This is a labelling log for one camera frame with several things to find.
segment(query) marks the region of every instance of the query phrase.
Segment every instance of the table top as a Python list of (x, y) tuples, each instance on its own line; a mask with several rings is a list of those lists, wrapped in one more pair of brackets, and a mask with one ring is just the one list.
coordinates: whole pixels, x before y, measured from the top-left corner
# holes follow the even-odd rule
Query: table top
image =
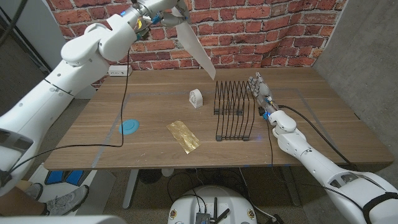
[[(123, 147), (59, 149), (51, 153), (44, 166), (49, 170), (270, 166), (267, 124), (257, 111), (249, 141), (215, 139), (216, 80), (246, 81), (255, 72), (260, 72), (269, 85), (277, 104), (291, 106), (305, 115), (352, 163), (389, 164), (394, 160), (312, 68), (217, 69), (214, 81), (204, 70), (181, 69), (133, 71), (128, 80), (123, 120), (136, 119), (140, 126), (135, 133), (124, 136)], [(58, 145), (119, 145), (118, 118), (125, 83), (125, 77), (107, 78)], [(203, 106), (198, 109), (188, 101), (189, 92), (196, 88), (203, 94)], [(296, 120), (315, 149), (337, 164), (344, 163), (306, 121), (289, 110), (285, 112)], [(201, 142), (189, 154), (166, 128), (177, 120), (183, 121)], [(279, 149), (272, 133), (271, 142), (275, 166), (300, 165)]]

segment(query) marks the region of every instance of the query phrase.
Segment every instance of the black wire rack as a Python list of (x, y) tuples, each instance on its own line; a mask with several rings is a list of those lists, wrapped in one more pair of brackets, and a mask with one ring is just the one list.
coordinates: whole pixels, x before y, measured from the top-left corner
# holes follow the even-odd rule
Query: black wire rack
[(248, 82), (216, 82), (216, 140), (248, 141), (254, 123), (255, 99)]

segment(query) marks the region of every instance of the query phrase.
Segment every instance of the sneaker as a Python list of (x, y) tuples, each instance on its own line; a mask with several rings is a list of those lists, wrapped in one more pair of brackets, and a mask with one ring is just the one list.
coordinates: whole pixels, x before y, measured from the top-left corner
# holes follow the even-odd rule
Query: sneaker
[(40, 183), (32, 184), (28, 189), (25, 190), (25, 194), (31, 197), (33, 200), (38, 200), (43, 193), (43, 185)]
[(62, 197), (47, 202), (49, 215), (65, 215), (76, 211), (88, 196), (88, 186), (83, 185)]

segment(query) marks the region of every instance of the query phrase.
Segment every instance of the electrical outlet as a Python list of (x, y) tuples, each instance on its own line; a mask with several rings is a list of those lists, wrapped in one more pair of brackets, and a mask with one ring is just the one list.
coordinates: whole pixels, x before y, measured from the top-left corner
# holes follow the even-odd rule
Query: electrical outlet
[(111, 65), (108, 70), (110, 76), (128, 76), (132, 72), (132, 68), (129, 65), (129, 71), (127, 71), (127, 65)]

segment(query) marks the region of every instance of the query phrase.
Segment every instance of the concrete wall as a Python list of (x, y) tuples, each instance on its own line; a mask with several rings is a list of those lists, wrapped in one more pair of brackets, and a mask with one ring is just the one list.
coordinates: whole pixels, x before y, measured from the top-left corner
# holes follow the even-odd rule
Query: concrete wall
[[(350, 0), (314, 69), (398, 158), (398, 4)], [(398, 187), (398, 162), (378, 172)]]

